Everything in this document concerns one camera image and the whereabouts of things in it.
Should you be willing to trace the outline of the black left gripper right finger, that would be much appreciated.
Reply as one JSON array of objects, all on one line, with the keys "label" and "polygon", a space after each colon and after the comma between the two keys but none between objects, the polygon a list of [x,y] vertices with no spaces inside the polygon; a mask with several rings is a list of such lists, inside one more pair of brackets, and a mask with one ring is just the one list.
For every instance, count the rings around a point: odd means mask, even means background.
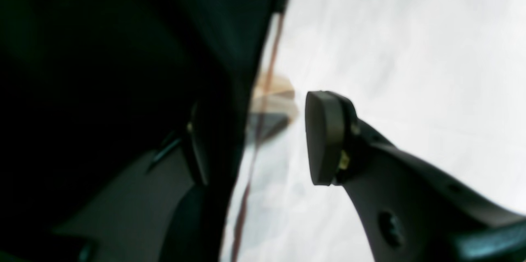
[{"label": "black left gripper right finger", "polygon": [[351,150],[361,132],[353,103],[336,92],[308,92],[305,131],[312,183],[340,185],[350,168]]}]

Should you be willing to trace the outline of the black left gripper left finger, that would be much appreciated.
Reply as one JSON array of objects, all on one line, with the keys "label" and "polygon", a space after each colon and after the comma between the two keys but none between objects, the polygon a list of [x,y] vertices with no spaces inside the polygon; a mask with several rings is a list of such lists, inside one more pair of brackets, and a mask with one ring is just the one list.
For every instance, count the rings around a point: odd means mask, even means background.
[{"label": "black left gripper left finger", "polygon": [[184,155],[194,182],[219,188],[227,179],[228,120],[221,101],[197,100],[185,125]]}]

